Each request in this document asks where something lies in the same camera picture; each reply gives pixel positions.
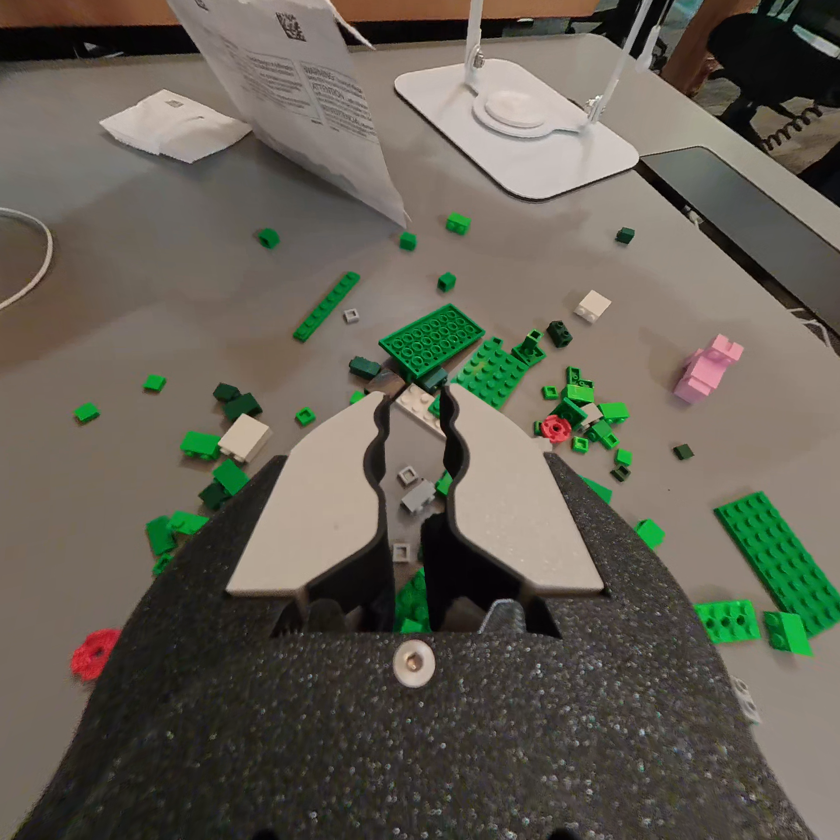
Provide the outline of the long green plate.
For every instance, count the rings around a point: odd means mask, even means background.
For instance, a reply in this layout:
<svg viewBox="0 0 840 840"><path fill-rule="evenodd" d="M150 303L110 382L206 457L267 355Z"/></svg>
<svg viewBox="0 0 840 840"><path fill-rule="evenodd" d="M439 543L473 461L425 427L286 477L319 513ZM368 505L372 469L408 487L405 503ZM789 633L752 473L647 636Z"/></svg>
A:
<svg viewBox="0 0 840 840"><path fill-rule="evenodd" d="M292 338L300 343L307 342L341 301L345 299L347 294L358 284L360 279L361 275L354 271L348 271L342 275L335 286L297 326Z"/></svg>

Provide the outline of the green rectangular plate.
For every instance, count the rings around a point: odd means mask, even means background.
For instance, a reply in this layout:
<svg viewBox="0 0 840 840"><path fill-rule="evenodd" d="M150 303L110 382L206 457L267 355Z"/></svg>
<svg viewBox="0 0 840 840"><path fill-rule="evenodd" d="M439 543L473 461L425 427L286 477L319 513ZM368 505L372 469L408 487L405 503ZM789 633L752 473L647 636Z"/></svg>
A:
<svg viewBox="0 0 840 840"><path fill-rule="evenodd" d="M448 303L384 336L378 345L397 363L404 378L414 382L485 334L476 321Z"/></svg>

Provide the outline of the folded white paper packet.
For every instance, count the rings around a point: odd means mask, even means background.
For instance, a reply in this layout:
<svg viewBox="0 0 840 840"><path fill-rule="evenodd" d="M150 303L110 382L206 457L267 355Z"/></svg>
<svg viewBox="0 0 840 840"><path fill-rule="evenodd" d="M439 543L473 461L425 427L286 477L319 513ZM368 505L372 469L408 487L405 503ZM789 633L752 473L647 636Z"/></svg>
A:
<svg viewBox="0 0 840 840"><path fill-rule="evenodd" d="M187 164L224 151L252 131L245 122L168 90L101 120L100 126L135 150Z"/></svg>

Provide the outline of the white metal stand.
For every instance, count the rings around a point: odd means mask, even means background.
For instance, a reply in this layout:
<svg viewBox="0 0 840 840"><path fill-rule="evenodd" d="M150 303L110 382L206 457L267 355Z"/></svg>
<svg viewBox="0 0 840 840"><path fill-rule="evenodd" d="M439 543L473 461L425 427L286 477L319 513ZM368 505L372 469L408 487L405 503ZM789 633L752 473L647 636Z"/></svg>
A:
<svg viewBox="0 0 840 840"><path fill-rule="evenodd" d="M509 194L545 201L627 172L636 149L601 124L651 6L633 21L604 92L589 110L504 59L481 51L484 3L469 6L463 64L405 73L397 94Z"/></svg>

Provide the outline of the white printed paper bag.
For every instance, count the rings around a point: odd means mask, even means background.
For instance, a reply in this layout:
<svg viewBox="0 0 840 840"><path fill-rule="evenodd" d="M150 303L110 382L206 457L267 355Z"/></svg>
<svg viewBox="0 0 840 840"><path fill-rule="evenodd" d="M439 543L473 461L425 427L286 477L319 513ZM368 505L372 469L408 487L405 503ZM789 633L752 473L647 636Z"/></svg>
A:
<svg viewBox="0 0 840 840"><path fill-rule="evenodd" d="M406 227L332 2L168 5L259 140Z"/></svg>

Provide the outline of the grey desk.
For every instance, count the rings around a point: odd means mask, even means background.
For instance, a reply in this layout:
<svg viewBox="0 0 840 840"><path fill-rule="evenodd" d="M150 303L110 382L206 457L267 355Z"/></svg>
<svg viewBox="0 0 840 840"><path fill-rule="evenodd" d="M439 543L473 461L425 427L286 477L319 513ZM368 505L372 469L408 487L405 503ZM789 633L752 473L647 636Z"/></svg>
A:
<svg viewBox="0 0 840 840"><path fill-rule="evenodd" d="M2 838L838 838L838 624L806 636L713 512L763 492L838 590L838 358L635 171L544 202L500 189L394 90L454 56L351 55L413 252L254 136L182 164L104 132L163 88L233 110L200 56L3 73L2 204L57 255L2 312ZM590 290L612 301L594 324L574 314ZM408 382L379 340L448 303L485 336ZM460 598L433 632L421 527L446 437L395 398L393 630L226 592L291 450L381 368L440 420L484 341L534 329L545 359L499 412L546 452L603 595L548 600L557 633ZM742 357L687 404L684 362L720 333ZM218 448L241 414L272 432L245 465ZM416 516L405 466L436 488ZM70 657L103 628L121 636L81 682Z"/></svg>

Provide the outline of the pink toy pig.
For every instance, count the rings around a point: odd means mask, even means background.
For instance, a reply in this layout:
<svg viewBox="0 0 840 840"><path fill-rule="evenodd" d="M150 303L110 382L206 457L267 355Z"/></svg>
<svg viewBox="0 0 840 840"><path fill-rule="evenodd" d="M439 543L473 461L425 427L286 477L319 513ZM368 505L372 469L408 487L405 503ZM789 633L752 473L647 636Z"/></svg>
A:
<svg viewBox="0 0 840 840"><path fill-rule="evenodd" d="M673 395L690 405L702 402L717 390L727 369L741 359L743 350L742 345L720 333L685 360Z"/></svg>

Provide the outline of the black tablet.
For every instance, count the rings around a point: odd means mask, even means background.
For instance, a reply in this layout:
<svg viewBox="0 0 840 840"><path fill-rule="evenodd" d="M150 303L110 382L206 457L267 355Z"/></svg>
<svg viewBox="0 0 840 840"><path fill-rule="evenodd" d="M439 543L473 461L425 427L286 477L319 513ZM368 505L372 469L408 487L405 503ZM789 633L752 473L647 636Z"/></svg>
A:
<svg viewBox="0 0 840 840"><path fill-rule="evenodd" d="M838 247L707 148L648 154L640 163L667 196L682 199L838 333Z"/></svg>

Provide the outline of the large green studded plate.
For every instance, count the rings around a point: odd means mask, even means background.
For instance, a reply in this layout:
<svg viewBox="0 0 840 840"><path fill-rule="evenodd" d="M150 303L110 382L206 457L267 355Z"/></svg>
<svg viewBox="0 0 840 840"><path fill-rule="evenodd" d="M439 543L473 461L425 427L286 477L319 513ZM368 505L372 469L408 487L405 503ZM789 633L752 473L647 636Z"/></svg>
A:
<svg viewBox="0 0 840 840"><path fill-rule="evenodd" d="M714 508L773 602L815 637L839 622L839 593L767 496L757 491Z"/></svg>

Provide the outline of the white plate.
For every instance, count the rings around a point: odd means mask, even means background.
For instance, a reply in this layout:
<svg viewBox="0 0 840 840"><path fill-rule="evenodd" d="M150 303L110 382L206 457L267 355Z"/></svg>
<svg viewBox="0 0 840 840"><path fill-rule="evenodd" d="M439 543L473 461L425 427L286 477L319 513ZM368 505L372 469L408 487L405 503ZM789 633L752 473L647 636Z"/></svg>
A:
<svg viewBox="0 0 840 840"><path fill-rule="evenodd" d="M426 392L416 383L408 385L395 398L395 405L401 408L406 415L438 438L444 439L445 432L441 427L438 416L429 410L434 402L435 396Z"/></svg>

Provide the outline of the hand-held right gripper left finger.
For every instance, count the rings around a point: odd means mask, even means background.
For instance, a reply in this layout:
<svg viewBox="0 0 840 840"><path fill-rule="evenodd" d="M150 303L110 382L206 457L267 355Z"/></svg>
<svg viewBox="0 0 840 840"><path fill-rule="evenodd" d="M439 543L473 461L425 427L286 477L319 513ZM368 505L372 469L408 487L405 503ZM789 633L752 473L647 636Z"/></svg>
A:
<svg viewBox="0 0 840 840"><path fill-rule="evenodd" d="M289 453L227 583L234 597L360 608L389 633L395 578L387 535L385 441L392 399L373 392L317 426Z"/></svg>

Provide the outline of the black office chair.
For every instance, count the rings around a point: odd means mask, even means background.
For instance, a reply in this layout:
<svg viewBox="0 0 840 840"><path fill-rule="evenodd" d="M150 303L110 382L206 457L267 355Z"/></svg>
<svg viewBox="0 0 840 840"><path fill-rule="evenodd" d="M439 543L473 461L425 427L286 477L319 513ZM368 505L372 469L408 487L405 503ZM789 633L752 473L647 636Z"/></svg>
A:
<svg viewBox="0 0 840 840"><path fill-rule="evenodd" d="M744 138L758 143L752 119L768 108L796 125L800 118L784 107L795 98L808 99L814 108L838 108L838 56L818 44L838 48L838 1L794 2L788 18L778 15L732 15L711 31L707 52L719 64L710 75L725 78L738 88L735 101L720 121Z"/></svg>

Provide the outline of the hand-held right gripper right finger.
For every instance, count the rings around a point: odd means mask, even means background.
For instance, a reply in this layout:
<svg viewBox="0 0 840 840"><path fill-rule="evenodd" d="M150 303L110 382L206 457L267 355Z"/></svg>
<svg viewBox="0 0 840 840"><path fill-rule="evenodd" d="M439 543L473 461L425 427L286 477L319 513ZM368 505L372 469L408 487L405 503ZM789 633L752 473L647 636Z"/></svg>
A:
<svg viewBox="0 0 840 840"><path fill-rule="evenodd" d="M462 385L440 396L445 508L421 527L429 624L444 628L467 599L492 624L493 605L524 632L557 633L548 600L603 595L605 584L542 451Z"/></svg>

